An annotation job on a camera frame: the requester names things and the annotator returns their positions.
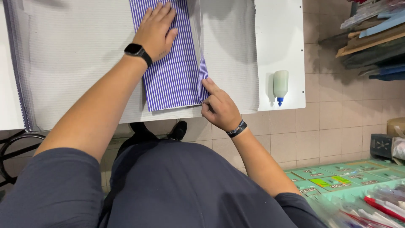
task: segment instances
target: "watch face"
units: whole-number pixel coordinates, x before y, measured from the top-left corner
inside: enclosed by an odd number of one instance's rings
[[[125,53],[130,55],[136,55],[142,49],[142,46],[139,44],[131,43],[125,48]]]

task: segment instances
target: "black wristband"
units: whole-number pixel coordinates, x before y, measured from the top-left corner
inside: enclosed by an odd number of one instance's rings
[[[233,137],[239,135],[241,132],[243,132],[243,130],[245,130],[246,127],[247,127],[247,123],[245,123],[242,120],[235,130],[227,131],[226,133],[228,134],[229,137],[233,138]]]

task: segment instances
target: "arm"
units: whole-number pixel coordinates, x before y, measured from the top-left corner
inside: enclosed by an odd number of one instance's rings
[[[170,2],[149,8],[133,43],[143,46],[155,62],[170,51],[177,29],[168,32],[176,15]],[[124,55],[58,121],[35,155],[45,150],[69,147],[84,151],[100,162],[125,106],[147,69],[140,57]]]
[[[202,104],[201,114],[224,131],[234,130],[242,120],[235,103],[211,78],[202,83],[211,96]],[[253,136],[249,127],[233,137],[232,141],[242,157],[249,177],[272,197],[283,192],[300,194],[270,153]]]

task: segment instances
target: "white plastic bottle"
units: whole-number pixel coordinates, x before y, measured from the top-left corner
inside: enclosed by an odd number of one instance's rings
[[[273,93],[277,97],[279,106],[288,92],[288,71],[274,72]]]

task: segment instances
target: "blue striped fabric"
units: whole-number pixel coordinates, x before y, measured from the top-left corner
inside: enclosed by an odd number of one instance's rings
[[[135,31],[138,30],[148,7],[154,8],[158,0],[130,0]],[[200,68],[197,65],[194,43],[186,0],[172,0],[177,15],[170,29],[177,28],[179,33],[171,51],[162,60],[155,62],[143,75],[148,110],[199,105],[209,96],[201,84],[208,78],[203,55]]]

